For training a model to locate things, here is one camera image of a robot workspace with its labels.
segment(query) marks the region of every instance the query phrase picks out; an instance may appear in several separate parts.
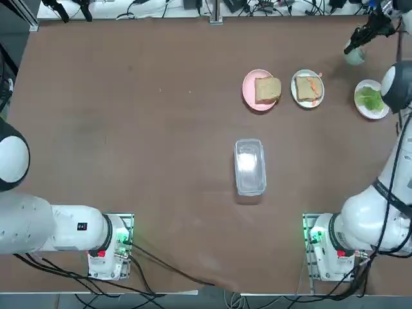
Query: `table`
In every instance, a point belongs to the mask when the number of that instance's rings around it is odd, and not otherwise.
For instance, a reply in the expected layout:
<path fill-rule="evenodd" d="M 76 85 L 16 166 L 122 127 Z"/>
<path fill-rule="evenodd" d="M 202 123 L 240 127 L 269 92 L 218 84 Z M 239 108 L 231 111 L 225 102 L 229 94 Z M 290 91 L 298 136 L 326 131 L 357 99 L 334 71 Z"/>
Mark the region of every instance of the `table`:
<path fill-rule="evenodd" d="M 42 24 L 31 33 L 9 121 L 26 137 L 32 164 L 18 188 L 50 203 L 134 212 L 135 240 L 179 269 L 229 290 L 294 294 L 304 255 L 302 213 L 337 212 L 380 173 L 396 117 L 363 119 L 356 84 L 380 80 L 397 38 L 378 38 L 368 61 L 349 67 L 342 48 L 362 17 L 94 21 Z M 269 113 L 251 113 L 241 83 L 253 69 L 281 79 Z M 301 68 L 323 73 L 322 104 L 293 102 Z M 259 138 L 267 189 L 258 204 L 234 188 L 237 139 Z M 54 253 L 86 271 L 78 252 Z M 0 258 L 4 292 L 83 290 L 76 282 Z M 145 259 L 153 289 L 198 287 Z M 410 262 L 380 257 L 369 294 L 411 295 Z M 310 292 L 307 270 L 299 293 Z M 136 272 L 126 281 L 142 288 Z M 334 284 L 317 283 L 317 292 Z M 107 287 L 110 292 L 117 289 Z"/>

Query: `sandwich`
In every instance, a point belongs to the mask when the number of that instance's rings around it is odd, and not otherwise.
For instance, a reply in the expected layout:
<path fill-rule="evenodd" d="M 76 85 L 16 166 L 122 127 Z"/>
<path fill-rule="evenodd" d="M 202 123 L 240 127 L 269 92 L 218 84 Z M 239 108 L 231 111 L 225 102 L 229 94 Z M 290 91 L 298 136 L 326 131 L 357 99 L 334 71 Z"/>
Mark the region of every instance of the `sandwich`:
<path fill-rule="evenodd" d="M 319 77 L 295 78 L 298 101 L 315 101 L 322 97 L 323 88 Z"/>

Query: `white plate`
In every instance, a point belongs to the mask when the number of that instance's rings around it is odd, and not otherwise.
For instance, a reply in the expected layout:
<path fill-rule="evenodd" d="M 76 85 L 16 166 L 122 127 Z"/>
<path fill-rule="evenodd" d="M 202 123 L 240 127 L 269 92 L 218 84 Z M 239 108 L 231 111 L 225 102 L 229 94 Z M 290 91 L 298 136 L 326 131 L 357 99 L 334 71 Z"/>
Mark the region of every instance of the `white plate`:
<path fill-rule="evenodd" d="M 356 100 L 356 92 L 358 92 L 358 90 L 362 89 L 363 87 L 371 87 L 373 90 L 376 91 L 380 91 L 380 84 L 375 81 L 375 80 L 371 80 L 371 79 L 365 79 L 363 81 L 361 81 L 358 86 L 356 86 L 355 88 L 355 93 L 353 94 L 353 100 L 355 101 L 355 106 L 357 108 L 357 110 L 359 111 L 359 113 L 361 113 L 362 116 L 368 118 L 368 119 L 382 119 L 384 118 L 388 113 L 389 113 L 389 106 L 387 106 L 384 103 L 384 109 L 381 112 L 375 113 L 372 112 L 370 110 L 368 110 L 367 108 L 365 108 L 365 106 L 363 105 L 359 105 L 359 103 Z"/>
<path fill-rule="evenodd" d="M 312 105 L 312 101 L 299 101 L 297 99 L 297 91 L 296 91 L 296 83 L 295 83 L 295 78 L 296 77 L 317 77 L 318 79 L 321 80 L 322 83 L 322 96 L 317 99 L 316 104 Z M 290 89 L 292 90 L 292 96 L 294 97 L 296 103 L 298 103 L 300 106 L 302 106 L 303 108 L 315 108 L 317 107 L 323 100 L 324 97 L 324 86 L 323 86 L 323 81 L 320 78 L 320 76 L 318 74 L 316 74 L 315 72 L 311 71 L 311 70 L 299 70 L 298 72 L 295 73 L 295 75 L 292 77 L 292 81 L 290 83 Z"/>

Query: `green vegetable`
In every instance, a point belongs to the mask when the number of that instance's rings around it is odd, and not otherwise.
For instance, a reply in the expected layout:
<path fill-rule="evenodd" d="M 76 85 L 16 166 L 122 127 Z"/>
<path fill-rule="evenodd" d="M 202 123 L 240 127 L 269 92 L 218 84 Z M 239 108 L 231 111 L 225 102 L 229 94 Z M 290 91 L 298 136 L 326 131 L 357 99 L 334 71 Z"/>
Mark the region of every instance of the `green vegetable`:
<path fill-rule="evenodd" d="M 364 105 L 369 111 L 382 111 L 385 106 L 380 96 L 380 91 L 376 91 L 371 87 L 363 87 L 358 90 L 355 98 L 359 105 Z"/>

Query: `toast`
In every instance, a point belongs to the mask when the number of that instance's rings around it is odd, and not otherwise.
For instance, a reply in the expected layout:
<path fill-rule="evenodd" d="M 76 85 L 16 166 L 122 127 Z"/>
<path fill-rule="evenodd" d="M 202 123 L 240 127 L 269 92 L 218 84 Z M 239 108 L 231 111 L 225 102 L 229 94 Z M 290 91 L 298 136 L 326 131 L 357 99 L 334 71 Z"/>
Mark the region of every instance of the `toast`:
<path fill-rule="evenodd" d="M 295 78 L 296 95 L 298 101 L 314 101 L 322 97 L 323 87 L 319 77 Z"/>
<path fill-rule="evenodd" d="M 282 93 L 281 81 L 275 77 L 255 79 L 255 103 L 272 104 Z"/>

